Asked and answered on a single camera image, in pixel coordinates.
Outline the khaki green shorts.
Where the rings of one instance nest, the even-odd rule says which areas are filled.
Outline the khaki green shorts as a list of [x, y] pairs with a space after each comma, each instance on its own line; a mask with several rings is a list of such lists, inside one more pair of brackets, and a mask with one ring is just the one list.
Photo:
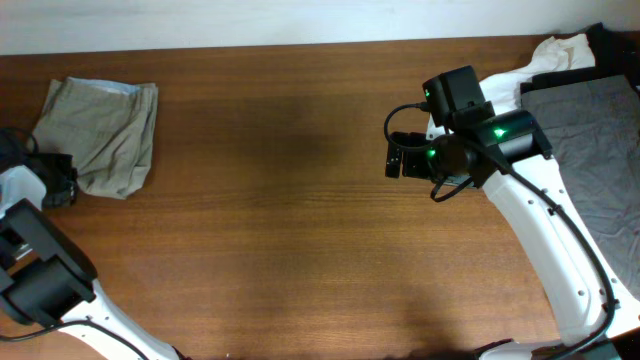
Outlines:
[[33, 135], [41, 151], [72, 157], [82, 192], [125, 200], [151, 170], [158, 100], [154, 83], [52, 80]]

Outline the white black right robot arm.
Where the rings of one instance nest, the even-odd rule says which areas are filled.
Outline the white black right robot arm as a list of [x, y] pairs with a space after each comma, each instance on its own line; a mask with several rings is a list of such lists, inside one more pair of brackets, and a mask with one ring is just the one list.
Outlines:
[[422, 86], [417, 109], [441, 135], [390, 132], [385, 175], [433, 182], [440, 203], [482, 190], [516, 234], [541, 281], [560, 337], [511, 338], [440, 359], [636, 359], [639, 302], [619, 281], [566, 192], [552, 146], [525, 110], [496, 114], [465, 66]]

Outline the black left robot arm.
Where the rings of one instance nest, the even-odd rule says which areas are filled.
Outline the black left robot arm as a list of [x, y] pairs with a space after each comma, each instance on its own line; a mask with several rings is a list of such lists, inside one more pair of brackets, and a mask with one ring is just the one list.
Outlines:
[[106, 359], [180, 359], [182, 353], [131, 320], [106, 295], [86, 254], [44, 214], [72, 205], [77, 172], [68, 154], [1, 131], [1, 309], [22, 325], [70, 335]]

